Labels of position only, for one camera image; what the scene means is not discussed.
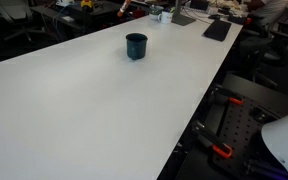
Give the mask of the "black office chair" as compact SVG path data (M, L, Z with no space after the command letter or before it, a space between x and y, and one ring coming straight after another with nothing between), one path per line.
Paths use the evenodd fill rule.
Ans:
M44 27L38 29L36 26L31 25L33 14L27 0L0 0L0 17L9 25L15 27L13 33L4 38L5 41L25 35L28 41L31 42L31 33L45 33Z

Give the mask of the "orange black clamp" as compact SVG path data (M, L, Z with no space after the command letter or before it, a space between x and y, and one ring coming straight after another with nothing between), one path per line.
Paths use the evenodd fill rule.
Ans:
M212 143L212 150L222 158L228 159L232 156L233 149L200 121L195 121L192 124L192 131L210 141Z
M213 92L215 94L220 94L222 96L227 97L229 102L232 102L232 103L237 104L237 105L243 104L243 98L231 90L228 90L228 89L225 89L222 87L215 87Z

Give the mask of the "dark blue enamel mug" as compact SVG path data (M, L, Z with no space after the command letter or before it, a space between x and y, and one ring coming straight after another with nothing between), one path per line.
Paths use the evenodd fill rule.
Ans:
M127 56L132 60L142 59L146 55L148 38L144 34L130 33L126 36Z

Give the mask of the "red white marker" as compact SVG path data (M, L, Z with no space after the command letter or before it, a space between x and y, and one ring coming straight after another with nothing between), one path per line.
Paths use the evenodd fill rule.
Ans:
M127 7L129 6L129 4L131 3L131 0L125 0L123 5L121 6L121 8L119 9L117 16L118 17L122 17L123 13L125 12L125 10L127 9Z

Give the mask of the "black keyboard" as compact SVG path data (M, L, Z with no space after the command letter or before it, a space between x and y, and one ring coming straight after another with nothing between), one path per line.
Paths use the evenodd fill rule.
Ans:
M203 35L207 38L223 42L231 28L231 24L221 20L213 21L204 31Z

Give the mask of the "orange black clamp near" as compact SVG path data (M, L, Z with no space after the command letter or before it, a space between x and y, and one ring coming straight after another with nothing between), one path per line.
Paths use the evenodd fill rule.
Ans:
M192 131L210 141L212 143L212 150L222 158L228 159L232 156L233 149L200 121L195 121L192 124Z

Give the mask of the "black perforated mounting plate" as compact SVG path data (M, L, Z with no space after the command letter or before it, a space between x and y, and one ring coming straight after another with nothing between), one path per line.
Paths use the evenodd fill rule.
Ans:
M243 97L227 102L217 137L231 148L229 156L214 154L212 163L238 180L288 180L288 174L265 146L261 129L277 116L260 103Z

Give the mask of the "green white bowl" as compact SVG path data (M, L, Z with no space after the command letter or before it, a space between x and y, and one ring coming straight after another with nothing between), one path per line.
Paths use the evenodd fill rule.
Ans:
M155 5L151 5L150 9L149 9L149 16L152 20L157 20L158 19L158 15L161 14L163 11L163 7L162 6L155 6Z

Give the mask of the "grey monitor stand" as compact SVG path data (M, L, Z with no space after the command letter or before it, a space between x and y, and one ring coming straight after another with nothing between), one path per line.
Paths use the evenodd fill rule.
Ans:
M195 22L195 19L181 14L181 7L182 0L175 0L175 10L172 16L172 22L181 26L186 26Z

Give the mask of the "white coffee mug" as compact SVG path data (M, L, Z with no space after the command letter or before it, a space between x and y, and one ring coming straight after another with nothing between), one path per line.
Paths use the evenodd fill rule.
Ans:
M158 15L158 21L163 24L170 24L172 22L172 17L172 13L163 11Z

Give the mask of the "orange black clamp far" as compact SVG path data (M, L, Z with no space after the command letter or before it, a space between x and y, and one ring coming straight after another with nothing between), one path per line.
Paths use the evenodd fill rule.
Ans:
M222 96L227 97L229 102L232 102L232 103L237 104L237 105L243 104L243 98L231 90L228 90L228 89L225 89L222 87L215 87L213 92L215 94L220 94Z

